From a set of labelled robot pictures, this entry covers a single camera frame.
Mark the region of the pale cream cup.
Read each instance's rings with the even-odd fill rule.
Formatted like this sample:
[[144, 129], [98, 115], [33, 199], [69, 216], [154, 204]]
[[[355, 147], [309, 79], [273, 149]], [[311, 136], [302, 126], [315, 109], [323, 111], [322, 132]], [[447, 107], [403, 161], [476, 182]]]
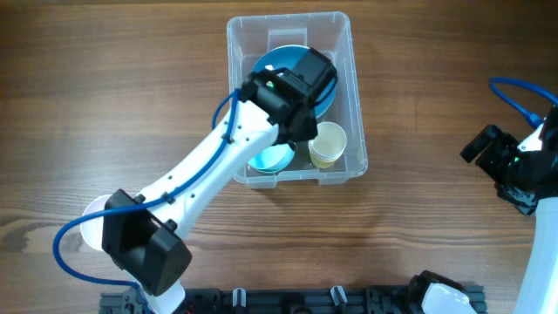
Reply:
[[310, 140], [309, 150], [323, 155], [332, 155], [344, 152], [347, 145], [347, 135], [337, 123], [325, 121], [317, 125], [317, 136]]

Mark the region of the light blue small bowl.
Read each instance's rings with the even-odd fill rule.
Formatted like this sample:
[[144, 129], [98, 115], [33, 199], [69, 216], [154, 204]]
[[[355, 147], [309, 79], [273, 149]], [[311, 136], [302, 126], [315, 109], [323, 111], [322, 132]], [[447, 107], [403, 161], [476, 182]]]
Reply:
[[257, 171], [274, 173], [286, 168], [294, 156], [295, 151], [288, 144], [274, 145], [264, 149], [248, 164]]

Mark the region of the dark blue bowl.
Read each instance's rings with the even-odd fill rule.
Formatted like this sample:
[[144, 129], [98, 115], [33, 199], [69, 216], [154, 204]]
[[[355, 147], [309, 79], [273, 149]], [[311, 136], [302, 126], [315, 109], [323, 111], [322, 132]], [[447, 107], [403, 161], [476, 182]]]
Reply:
[[[300, 61], [305, 55], [308, 46], [289, 44], [277, 47], [260, 57], [255, 65], [252, 67], [252, 72], [259, 72], [266, 68], [268, 65], [273, 69], [289, 68], [290, 70]], [[335, 98], [337, 88], [337, 81], [332, 79], [328, 86], [320, 94], [320, 103], [315, 107], [316, 116], [320, 118], [329, 109]]]

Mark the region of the pink small bowl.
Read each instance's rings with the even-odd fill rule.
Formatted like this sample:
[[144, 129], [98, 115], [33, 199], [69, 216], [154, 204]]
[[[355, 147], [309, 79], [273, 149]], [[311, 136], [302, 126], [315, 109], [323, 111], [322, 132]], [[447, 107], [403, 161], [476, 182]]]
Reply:
[[[101, 195], [92, 201], [83, 212], [83, 216], [95, 214], [105, 209], [105, 204], [109, 200], [110, 195]], [[97, 251], [102, 251], [104, 218], [94, 218], [79, 225], [80, 233], [85, 243]]]

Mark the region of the pink cup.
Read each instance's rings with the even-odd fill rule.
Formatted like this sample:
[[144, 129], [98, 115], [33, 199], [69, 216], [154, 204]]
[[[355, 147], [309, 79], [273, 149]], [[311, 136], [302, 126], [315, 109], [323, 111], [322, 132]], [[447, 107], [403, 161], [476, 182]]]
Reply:
[[318, 163], [332, 163], [337, 161], [342, 155], [343, 155], [342, 152], [338, 154], [332, 154], [332, 155], [323, 155], [313, 150], [310, 150], [310, 159]]

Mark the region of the yellow cup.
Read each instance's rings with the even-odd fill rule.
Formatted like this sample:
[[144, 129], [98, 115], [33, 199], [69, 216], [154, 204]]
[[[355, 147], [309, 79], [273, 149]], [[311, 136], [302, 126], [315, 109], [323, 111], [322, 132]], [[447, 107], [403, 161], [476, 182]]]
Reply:
[[335, 164], [336, 160], [320, 160], [316, 159], [314, 155], [310, 156], [312, 164], [318, 168], [328, 168]]

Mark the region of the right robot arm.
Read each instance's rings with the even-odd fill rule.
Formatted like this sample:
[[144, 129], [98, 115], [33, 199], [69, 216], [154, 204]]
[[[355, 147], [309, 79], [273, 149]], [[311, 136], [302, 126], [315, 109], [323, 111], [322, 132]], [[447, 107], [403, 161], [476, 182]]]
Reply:
[[497, 196], [535, 217], [534, 242], [515, 313], [557, 312], [557, 107], [522, 142], [495, 125], [460, 153], [494, 181]]

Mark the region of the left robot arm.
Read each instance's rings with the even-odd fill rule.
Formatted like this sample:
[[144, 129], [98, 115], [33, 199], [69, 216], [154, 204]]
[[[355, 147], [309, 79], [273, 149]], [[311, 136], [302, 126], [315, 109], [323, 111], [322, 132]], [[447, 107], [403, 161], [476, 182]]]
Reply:
[[332, 94], [337, 70], [309, 48], [292, 67], [251, 72], [228, 112], [176, 167], [136, 196], [106, 201], [102, 249], [137, 284], [152, 313], [172, 313], [185, 298], [180, 277], [192, 255], [184, 243], [206, 206], [249, 160], [276, 144], [317, 135], [315, 108]]

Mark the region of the clear plastic storage bin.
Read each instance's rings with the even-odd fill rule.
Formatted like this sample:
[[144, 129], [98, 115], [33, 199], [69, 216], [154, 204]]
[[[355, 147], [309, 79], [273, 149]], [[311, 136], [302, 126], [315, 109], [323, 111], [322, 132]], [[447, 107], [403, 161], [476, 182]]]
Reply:
[[365, 173], [368, 156], [357, 82], [350, 19], [340, 11], [234, 17], [228, 21], [229, 88], [239, 86], [256, 61], [273, 49], [298, 44], [320, 51], [337, 69], [335, 98], [319, 122], [331, 121], [347, 135], [343, 155], [328, 168], [315, 167], [306, 142], [296, 145], [294, 159], [283, 170], [263, 173], [244, 166], [234, 179], [250, 188], [275, 188], [280, 181], [316, 180], [342, 184]]

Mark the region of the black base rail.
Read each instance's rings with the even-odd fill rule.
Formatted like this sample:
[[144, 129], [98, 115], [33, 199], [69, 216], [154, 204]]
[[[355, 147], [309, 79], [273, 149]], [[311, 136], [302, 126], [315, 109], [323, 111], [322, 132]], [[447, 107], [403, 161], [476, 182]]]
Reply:
[[[484, 287], [469, 285], [465, 291], [476, 313], [487, 313]], [[294, 313], [292, 305], [304, 306], [311, 313], [406, 313], [406, 286], [369, 286], [344, 290], [347, 301], [335, 305], [330, 289], [247, 290], [246, 306], [233, 305], [233, 291], [186, 289], [185, 300], [173, 313]], [[102, 293], [99, 314], [147, 313], [134, 290]]]

